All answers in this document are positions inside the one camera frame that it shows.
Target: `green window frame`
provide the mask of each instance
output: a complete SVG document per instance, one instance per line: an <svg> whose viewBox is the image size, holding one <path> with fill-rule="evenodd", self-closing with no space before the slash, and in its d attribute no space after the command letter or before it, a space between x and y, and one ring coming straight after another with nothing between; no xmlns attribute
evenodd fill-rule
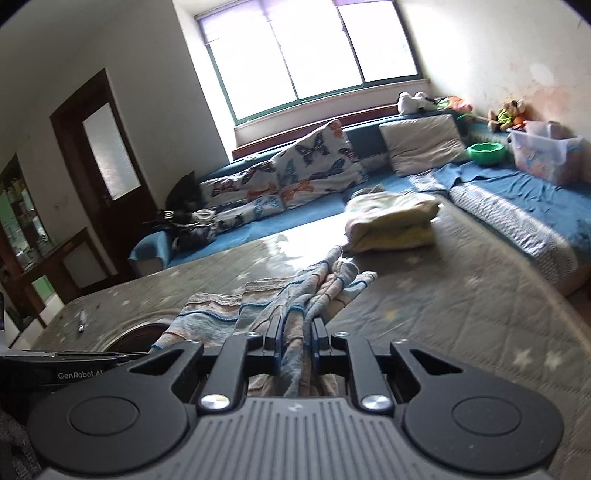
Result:
<svg viewBox="0 0 591 480"><path fill-rule="evenodd" d="M263 11L265 11L264 5L261 2L261 0L258 0L258 2L261 4L261 9ZM408 81L411 81L411 80L421 80L421 79L423 79L423 72L421 70L421 66L420 66L420 63L418 61L417 52L416 52L416 49L414 48L412 38L409 35L409 30L408 30L408 27L407 27L407 25L406 25L406 23L404 21L404 17L401 14L400 8L398 7L398 5L397 5L397 3L396 3L395 0L389 0L388 3L391 3L393 5L394 10L396 12L396 15L397 15L397 17L398 17L398 19L400 21L400 25L402 27L402 31L404 32L404 36L405 36L406 41L408 43L408 48L410 49L410 53L412 55L414 66L416 68L417 74L415 74L415 75L408 75L408 76L402 76L402 77L392 77L392 78L387 78L387 79L382 79L382 80L374 80L374 81L371 81L371 82L367 82L365 80L365 76L363 75L363 70L361 68L361 64L359 62L359 58L357 56L357 52L355 51L355 46L353 45L353 41L351 40L351 37L349 35L349 31L347 30L347 26L345 24L345 21L343 20L343 17L341 15L340 11L339 11L339 8L335 5L335 9L336 9L337 15L339 16L341 25L343 27L343 32L345 33L345 36L346 36L346 38L347 38L347 40L349 42L349 47L351 48L351 51L353 53L353 57L355 59L355 63L356 63L357 68L359 70L359 74L361 76L362 83L360 83L359 85L354 85L354 86L343 88L343 89L333 90L333 91L324 92L324 93L321 93L321 94L318 94L318 95L313 95L313 96L309 96L309 97L305 97L305 98L300 98L299 95L298 95L298 93L297 93L296 86L295 86L295 84L293 82L293 79L291 77L291 73L290 73L289 67L287 65L287 61L285 60L285 57L283 55L283 50L281 48L281 44L279 43L279 41L277 39L277 35L273 31L273 36L275 38L275 41L277 42L277 46L279 48L279 52L281 53L281 57L282 57L283 62L285 64L285 68L287 70L287 74L289 75L289 78L290 78L290 81L291 81L291 87L293 88L293 91L294 91L296 100L294 100L292 102L288 102L288 103L283 103L282 105L277 105L277 106L275 106L273 108L266 109L264 111L255 113L253 115L250 115L250 116L247 116L247 117L244 117L244 118L237 118L236 117L236 113L235 113L234 108L232 106L232 102L230 101L230 96L228 95L228 91L226 90L226 87L224 85L224 81L222 79L222 75L221 75L220 70L219 70L219 68L217 66L217 62L216 62L215 56L213 54L213 51L211 49L211 46L206 41L206 36L205 36L205 33L203 32L203 29L202 29L202 26L201 26L201 24L199 22L199 19L196 17L195 20L197 22L197 26L198 26L201 34L202 34L202 37L204 39L205 44L206 44L206 48L207 48L207 52L209 54L209 58L211 59L211 62L212 62L212 65L213 65L213 69L214 69L214 71L216 73L216 76L217 76L217 81L220 84L220 88L222 89L223 95L224 95L224 97L226 99L226 103L228 104L228 108L229 108L230 113L232 115L232 119L234 120L234 124L236 126L238 126L238 125L244 124L246 122L249 122L251 120L255 120L257 118L263 117L265 115L269 115L270 113L280 112L281 110L285 110L285 109L288 109L288 108L293 107L293 106L303 105L305 103L309 103L309 102L312 102L314 100L319 100L319 99L322 99L322 98L328 98L328 97L331 97L331 96L334 96L334 95L338 95L338 94L341 94L341 93L355 92L357 90L363 90L363 89L366 89L366 88L380 86L380 85L390 85L390 84L393 84L393 83L401 83L401 82L408 82ZM267 15L266 12L265 12L265 17L266 17L267 21L269 22L269 18L268 18L268 15Z"/></svg>

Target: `ceiling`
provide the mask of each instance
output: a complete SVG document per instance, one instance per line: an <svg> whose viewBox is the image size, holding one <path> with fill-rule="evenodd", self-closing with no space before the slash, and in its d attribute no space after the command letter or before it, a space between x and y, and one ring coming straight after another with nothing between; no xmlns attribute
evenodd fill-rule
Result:
<svg viewBox="0 0 591 480"><path fill-rule="evenodd" d="M0 164L57 73L125 0L30 0L0 28Z"/></svg>

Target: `stuffed toy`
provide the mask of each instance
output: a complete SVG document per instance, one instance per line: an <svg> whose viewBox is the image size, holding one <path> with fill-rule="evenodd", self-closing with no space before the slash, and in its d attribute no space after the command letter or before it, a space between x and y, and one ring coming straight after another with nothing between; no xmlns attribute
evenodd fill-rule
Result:
<svg viewBox="0 0 591 480"><path fill-rule="evenodd" d="M455 110L457 113L463 113L465 115L472 113L472 105L467 103L462 98L452 95L449 97L438 98L435 100L437 104L437 108L439 110L447 110L452 109Z"/></svg>
<svg viewBox="0 0 591 480"><path fill-rule="evenodd" d="M505 132L510 128L523 128L525 122L525 102L523 100L510 100L503 103L499 112L491 110L488 113L488 129L491 132L499 130Z"/></svg>
<svg viewBox="0 0 591 480"><path fill-rule="evenodd" d="M417 112L431 112L437 110L435 101L430 99L425 92L418 92L414 97L408 92L402 92L398 99L398 113L409 115Z"/></svg>

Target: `blue bed sheet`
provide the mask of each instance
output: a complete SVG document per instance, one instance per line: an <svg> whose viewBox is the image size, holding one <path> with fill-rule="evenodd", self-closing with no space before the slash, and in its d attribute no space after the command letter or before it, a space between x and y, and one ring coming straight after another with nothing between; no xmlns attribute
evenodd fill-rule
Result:
<svg viewBox="0 0 591 480"><path fill-rule="evenodd" d="M378 183L381 183L387 190L392 192L401 192L412 189L413 187L407 179L397 177L390 169L380 171L374 174L368 181L349 188L342 193L331 193L293 210L286 210L285 212L262 220L255 220L240 228L222 233L218 235L213 243L201 250L179 253L165 265L166 267L174 267L222 252L229 248L237 247L253 240L258 240L259 238L264 238L268 235L295 228L305 223L338 215L339 213L343 213L346 203L354 192L359 189L372 187Z"/></svg>
<svg viewBox="0 0 591 480"><path fill-rule="evenodd" d="M433 175L448 191L469 182L508 200L566 239L579 262L591 262L591 184L560 187L514 168L474 162L448 164Z"/></svg>

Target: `wooden door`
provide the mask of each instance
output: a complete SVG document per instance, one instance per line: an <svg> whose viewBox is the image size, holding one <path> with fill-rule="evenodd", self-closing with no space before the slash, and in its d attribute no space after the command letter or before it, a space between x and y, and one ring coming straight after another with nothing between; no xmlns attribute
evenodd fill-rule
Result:
<svg viewBox="0 0 591 480"><path fill-rule="evenodd" d="M156 205L135 161L106 72L92 77L51 116L68 172L115 267L127 258Z"/></svg>

